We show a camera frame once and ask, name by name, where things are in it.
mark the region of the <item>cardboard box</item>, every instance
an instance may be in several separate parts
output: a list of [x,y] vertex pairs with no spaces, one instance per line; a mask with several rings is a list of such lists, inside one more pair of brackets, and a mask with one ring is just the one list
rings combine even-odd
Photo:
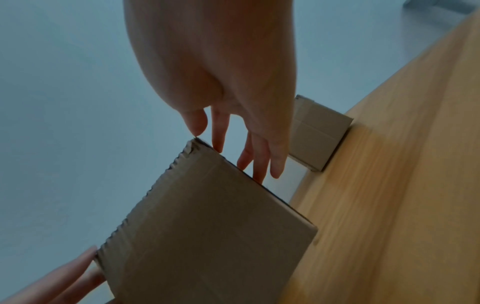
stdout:
[[193,139],[96,262],[123,304],[273,304],[316,232]]
[[290,158],[312,171],[322,171],[352,120],[297,95],[290,130]]

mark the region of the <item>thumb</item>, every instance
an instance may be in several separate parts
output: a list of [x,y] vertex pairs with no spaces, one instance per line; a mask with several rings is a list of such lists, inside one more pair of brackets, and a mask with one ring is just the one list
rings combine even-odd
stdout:
[[190,112],[180,112],[180,115],[185,121],[187,128],[194,136],[202,134],[209,124],[209,120],[203,109]]

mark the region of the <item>tabletop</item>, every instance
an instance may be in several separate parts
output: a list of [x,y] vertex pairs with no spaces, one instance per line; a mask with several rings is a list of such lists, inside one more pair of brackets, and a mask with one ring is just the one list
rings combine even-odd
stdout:
[[347,115],[291,201],[319,232],[280,303],[480,303],[480,12]]

